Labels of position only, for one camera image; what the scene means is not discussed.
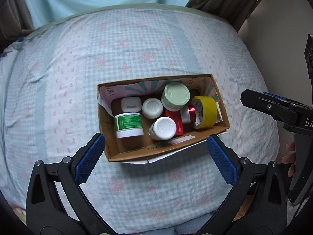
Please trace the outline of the person right hand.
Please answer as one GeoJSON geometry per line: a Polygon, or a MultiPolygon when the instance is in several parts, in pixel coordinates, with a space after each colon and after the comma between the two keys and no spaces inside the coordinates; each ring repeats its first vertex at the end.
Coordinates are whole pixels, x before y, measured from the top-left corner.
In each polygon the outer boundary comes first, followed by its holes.
{"type": "Polygon", "coordinates": [[[295,143],[294,142],[288,143],[285,146],[285,148],[288,152],[291,152],[291,154],[283,156],[282,163],[291,165],[290,168],[288,169],[288,177],[290,178],[294,175],[294,172],[295,172],[295,163],[296,163],[295,143]]]}

